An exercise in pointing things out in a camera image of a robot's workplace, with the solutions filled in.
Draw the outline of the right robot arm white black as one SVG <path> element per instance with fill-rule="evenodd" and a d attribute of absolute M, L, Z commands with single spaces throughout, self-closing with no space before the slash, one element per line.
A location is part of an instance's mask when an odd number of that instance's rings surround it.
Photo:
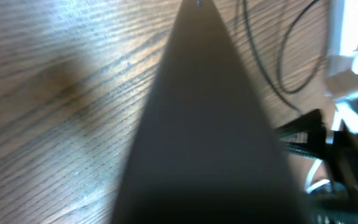
<path fill-rule="evenodd" d="M 343 117 L 358 118 L 358 91 L 338 104 Z M 305 187 L 309 223 L 358 223 L 358 131 L 343 123 L 330 131 L 320 110 L 313 110 L 277 128 L 292 154 L 324 162 L 328 178 Z"/>

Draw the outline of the Samsung Galaxy smartphone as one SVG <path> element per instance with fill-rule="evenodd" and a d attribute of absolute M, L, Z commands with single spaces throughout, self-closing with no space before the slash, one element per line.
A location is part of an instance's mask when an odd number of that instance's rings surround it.
<path fill-rule="evenodd" d="M 212 1 L 181 3 L 111 221 L 309 222 Z"/>

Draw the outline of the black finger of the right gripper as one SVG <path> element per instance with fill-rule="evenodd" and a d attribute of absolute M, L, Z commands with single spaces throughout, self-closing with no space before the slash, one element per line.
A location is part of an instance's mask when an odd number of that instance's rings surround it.
<path fill-rule="evenodd" d="M 325 140 L 323 114 L 316 109 L 275 129 L 279 140 Z"/>
<path fill-rule="evenodd" d="M 324 159 L 326 143 L 323 142 L 285 142 L 281 141 L 285 150 L 291 154 L 309 159 Z"/>

